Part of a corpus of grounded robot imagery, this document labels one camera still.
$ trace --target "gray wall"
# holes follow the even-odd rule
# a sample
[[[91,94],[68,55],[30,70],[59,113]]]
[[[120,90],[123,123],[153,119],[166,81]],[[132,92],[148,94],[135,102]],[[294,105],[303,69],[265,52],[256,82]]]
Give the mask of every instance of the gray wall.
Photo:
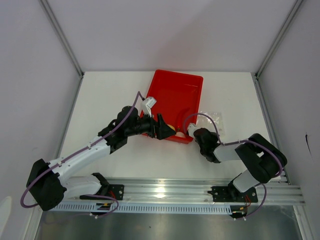
[[[85,71],[255,72],[295,0],[49,0]]]
[[[13,208],[1,240],[17,240],[34,161],[52,159],[79,79],[37,0],[0,3],[0,201]]]
[[[320,1],[307,0],[262,75],[293,184],[302,188],[320,235]],[[310,152],[306,143],[306,134]]]

